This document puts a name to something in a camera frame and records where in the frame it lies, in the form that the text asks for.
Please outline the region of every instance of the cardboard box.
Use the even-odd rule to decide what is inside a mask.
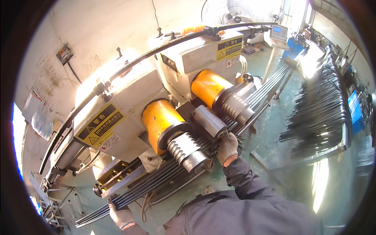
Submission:
[[[253,54],[255,53],[255,49],[253,49],[251,46],[245,46],[241,49],[241,52],[243,52],[244,54],[246,55],[250,55],[250,54]]]

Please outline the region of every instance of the warning sign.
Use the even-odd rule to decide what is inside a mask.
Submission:
[[[220,59],[223,59],[224,58],[224,54],[223,54],[223,52],[221,52],[220,54],[219,54],[219,56],[218,56],[218,59],[217,60],[220,60]]]
[[[226,68],[229,68],[229,67],[233,66],[234,64],[236,64],[237,62],[239,62],[239,58],[240,58],[240,55],[231,56],[230,58],[228,58]]]
[[[119,140],[121,140],[121,137],[111,131],[98,144],[95,145],[95,148],[102,152],[106,152]]]
[[[76,135],[76,138],[89,146],[99,147],[104,143],[106,137],[113,134],[111,130],[125,118],[126,116],[124,116],[114,104],[109,103],[98,113],[97,116],[90,120],[89,124],[87,124],[82,131]]]
[[[223,58],[233,58],[240,55],[241,44],[243,36],[235,39],[229,39],[225,42],[220,42],[217,46],[217,61]]]

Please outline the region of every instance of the warning triangle symbol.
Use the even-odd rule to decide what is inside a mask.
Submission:
[[[222,58],[224,58],[224,54],[223,54],[223,52],[221,52],[221,53],[219,54],[219,56],[218,56],[218,59],[222,59]]]
[[[90,133],[94,129],[94,127],[88,126],[87,129],[88,129],[88,131]]]
[[[97,137],[89,137],[91,144],[94,144],[98,139]]]

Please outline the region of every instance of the yellow warning label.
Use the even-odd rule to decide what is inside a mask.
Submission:
[[[75,137],[91,147],[100,146],[113,135],[111,130],[125,118],[113,103],[109,103]]]
[[[217,60],[220,60],[220,59],[223,59],[224,58],[224,54],[223,54],[223,52],[221,52],[220,54],[219,54],[219,56],[218,56],[218,59]]]
[[[243,36],[221,41],[217,45],[217,61],[240,55]]]
[[[110,131],[110,133],[108,133],[103,139],[101,139],[94,147],[95,148],[98,148],[99,146],[101,146],[106,140],[108,140],[108,138],[110,138],[112,135],[114,134],[113,131]]]

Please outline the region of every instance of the green floor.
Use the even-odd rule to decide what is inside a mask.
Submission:
[[[284,65],[284,62],[280,62],[278,59],[282,55],[282,52],[282,50],[278,52],[270,74],[274,74]],[[256,52],[252,55],[245,56],[248,61],[247,72],[251,73],[252,75],[263,76],[270,54],[271,49],[264,48],[263,52]],[[302,80],[302,74],[299,71],[295,71],[284,91],[281,93],[280,99],[272,100],[271,107],[267,108],[267,110],[255,123],[254,127],[257,130],[257,133],[254,134],[249,130],[246,131],[246,133],[243,135],[245,140],[241,144],[244,150],[240,157],[249,162],[254,172],[260,175],[271,187],[274,187],[279,195],[287,198],[288,200],[306,203],[308,206],[312,207],[312,166],[303,166],[294,170],[277,172],[276,176],[283,184],[281,185],[279,182],[270,177],[265,169],[250,155],[250,152],[255,150],[271,168],[285,165],[290,161],[291,148],[295,142],[287,141],[280,143],[278,139],[279,134],[285,131],[285,126],[287,125],[286,119],[293,110],[294,99],[296,98],[295,95],[297,95],[299,92],[300,82]],[[330,161],[330,164],[334,165],[334,169],[343,169],[349,164],[353,165],[353,156],[356,156],[356,150],[348,151],[346,154],[349,155],[346,161],[338,162],[334,158]],[[343,174],[343,171],[332,171],[331,173],[341,175]],[[346,178],[343,177],[342,182],[335,180],[336,185],[334,187],[337,187],[338,190],[334,191],[332,194],[338,195],[338,193],[341,193],[341,190],[345,190],[346,193],[351,191],[352,187],[348,186],[350,181],[351,179],[346,180]],[[77,187],[80,202],[85,214],[91,213],[106,203],[106,200],[97,197],[92,192],[92,187],[95,181],[91,170],[87,170],[75,178],[73,178],[71,175],[68,176],[67,174],[64,178],[62,178],[61,182]],[[149,208],[146,212],[146,223],[141,222],[141,209],[136,203],[131,203],[129,208],[133,212],[135,221],[144,230],[150,232],[150,234],[164,234],[165,230],[163,228],[163,224],[176,213],[182,203],[194,199],[198,194],[205,194],[205,188],[207,186],[211,186],[215,190],[233,189],[232,187],[227,186],[226,178],[222,172],[222,167],[217,160],[214,170],[211,173],[205,173],[186,188],[176,193],[174,196],[154,207]],[[347,200],[350,200],[350,197],[351,196],[343,197],[340,202],[332,206],[334,209],[331,209],[331,205],[326,205],[326,207],[327,209],[336,212],[339,210],[336,207],[340,207],[342,203],[346,203]],[[142,204],[143,199],[139,199],[138,202]],[[329,218],[327,216],[325,218],[325,216],[323,216],[322,223],[324,225],[327,223],[339,225],[338,223],[344,222],[341,219],[333,220],[332,217]],[[73,221],[70,221],[69,225],[70,227],[64,230],[65,234],[120,234],[119,228],[113,223],[109,216],[79,229],[74,227]]]

